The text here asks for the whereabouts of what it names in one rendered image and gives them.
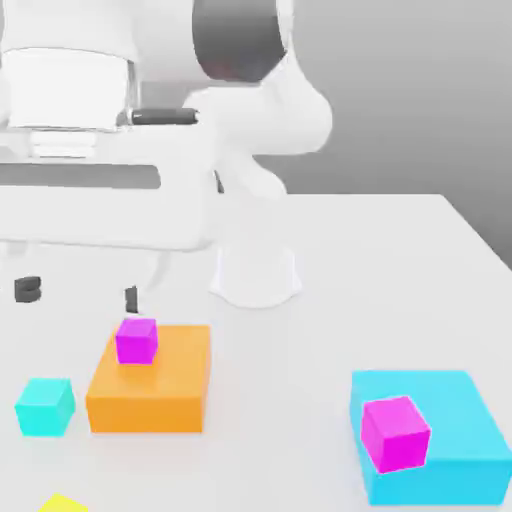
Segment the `small purple cube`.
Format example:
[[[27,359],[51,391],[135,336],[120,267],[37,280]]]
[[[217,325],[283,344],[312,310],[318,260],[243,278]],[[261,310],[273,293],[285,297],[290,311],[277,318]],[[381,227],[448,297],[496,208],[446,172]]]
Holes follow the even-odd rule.
[[[151,365],[158,349],[156,320],[125,318],[115,334],[115,343],[120,364]]]

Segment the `large light blue box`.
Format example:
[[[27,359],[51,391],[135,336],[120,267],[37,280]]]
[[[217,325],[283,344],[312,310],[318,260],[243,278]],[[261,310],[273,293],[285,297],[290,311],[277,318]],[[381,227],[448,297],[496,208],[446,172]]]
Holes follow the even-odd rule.
[[[431,427],[422,467],[381,474],[361,441],[363,405],[408,396]],[[512,478],[512,450],[473,379],[457,370],[358,370],[350,421],[368,503],[500,505]]]

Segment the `large orange box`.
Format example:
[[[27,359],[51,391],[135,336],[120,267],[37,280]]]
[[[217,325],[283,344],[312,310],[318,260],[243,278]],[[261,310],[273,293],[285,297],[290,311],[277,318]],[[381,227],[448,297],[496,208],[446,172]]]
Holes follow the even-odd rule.
[[[206,325],[161,325],[150,365],[120,364],[111,337],[85,397],[93,433],[200,433],[211,374]]]

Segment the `small yellow cube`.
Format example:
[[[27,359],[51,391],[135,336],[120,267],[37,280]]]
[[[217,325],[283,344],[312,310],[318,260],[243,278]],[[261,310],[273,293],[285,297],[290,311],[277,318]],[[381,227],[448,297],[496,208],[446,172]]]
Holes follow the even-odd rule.
[[[88,507],[78,501],[64,496],[60,493],[54,493],[48,498],[37,512],[89,512]]]

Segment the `small pink cube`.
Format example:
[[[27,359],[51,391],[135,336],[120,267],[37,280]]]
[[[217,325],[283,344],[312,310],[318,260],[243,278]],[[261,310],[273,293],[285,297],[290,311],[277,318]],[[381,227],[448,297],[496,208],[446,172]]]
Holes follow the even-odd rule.
[[[432,429],[409,396],[365,402],[360,440],[379,474],[425,465]]]

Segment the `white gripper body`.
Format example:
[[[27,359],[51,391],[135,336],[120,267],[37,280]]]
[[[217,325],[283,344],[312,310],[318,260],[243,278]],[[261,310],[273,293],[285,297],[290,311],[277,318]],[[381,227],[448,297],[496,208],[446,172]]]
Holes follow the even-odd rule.
[[[196,249],[208,238],[216,145],[210,129],[101,133],[78,167],[151,166],[159,188],[0,186],[0,241]]]

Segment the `small cyan cube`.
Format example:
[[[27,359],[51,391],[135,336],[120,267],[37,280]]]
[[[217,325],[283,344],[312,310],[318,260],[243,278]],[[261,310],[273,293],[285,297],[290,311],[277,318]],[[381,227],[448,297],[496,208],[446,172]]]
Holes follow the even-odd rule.
[[[62,437],[75,411],[69,378],[31,378],[15,403],[21,433],[29,437]]]

